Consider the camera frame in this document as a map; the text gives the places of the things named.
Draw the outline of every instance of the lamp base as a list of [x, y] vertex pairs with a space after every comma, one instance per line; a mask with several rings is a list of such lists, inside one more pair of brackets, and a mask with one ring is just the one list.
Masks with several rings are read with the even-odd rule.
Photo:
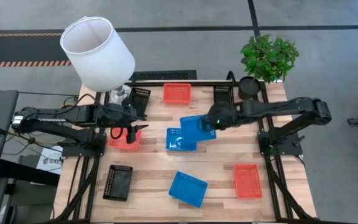
[[127, 85], [123, 85], [110, 92], [110, 103], [118, 105], [122, 104], [122, 101], [129, 96], [131, 88]]

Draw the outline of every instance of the black pot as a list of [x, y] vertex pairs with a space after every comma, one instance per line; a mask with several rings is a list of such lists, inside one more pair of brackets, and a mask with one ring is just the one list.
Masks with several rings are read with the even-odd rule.
[[260, 91], [259, 81], [254, 77], [244, 77], [239, 81], [239, 98], [248, 100]]

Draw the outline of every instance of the blue plastic basket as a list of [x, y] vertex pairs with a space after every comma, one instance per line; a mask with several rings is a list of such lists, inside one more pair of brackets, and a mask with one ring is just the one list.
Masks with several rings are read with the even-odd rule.
[[[206, 123], [206, 129], [203, 129], [203, 121]], [[180, 127], [185, 142], [216, 139], [215, 130], [209, 125], [208, 115], [180, 118]]]
[[169, 190], [169, 195], [200, 208], [207, 188], [207, 182], [178, 171]]
[[184, 142], [180, 128], [168, 128], [165, 148], [175, 151], [195, 151], [197, 142]]

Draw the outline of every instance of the green plant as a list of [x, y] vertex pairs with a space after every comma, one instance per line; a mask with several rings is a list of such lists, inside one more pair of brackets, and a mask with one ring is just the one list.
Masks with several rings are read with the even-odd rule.
[[295, 59], [299, 52], [295, 43], [283, 41], [277, 37], [274, 42], [269, 42], [270, 35], [251, 37], [240, 53], [244, 54], [241, 63], [246, 65], [245, 72], [255, 78], [262, 78], [270, 83], [288, 75], [288, 71], [294, 67]]

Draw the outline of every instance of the black plastic basket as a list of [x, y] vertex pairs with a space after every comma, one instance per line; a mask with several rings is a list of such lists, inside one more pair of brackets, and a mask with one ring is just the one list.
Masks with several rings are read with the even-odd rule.
[[214, 103], [219, 101], [234, 103], [233, 86], [214, 86]]
[[103, 199], [126, 202], [132, 178], [132, 167], [110, 165]]
[[132, 91], [129, 95], [129, 99], [132, 102], [133, 107], [136, 109], [138, 116], [143, 117], [146, 111], [147, 103], [150, 98], [150, 90], [145, 90], [141, 88], [132, 88]]

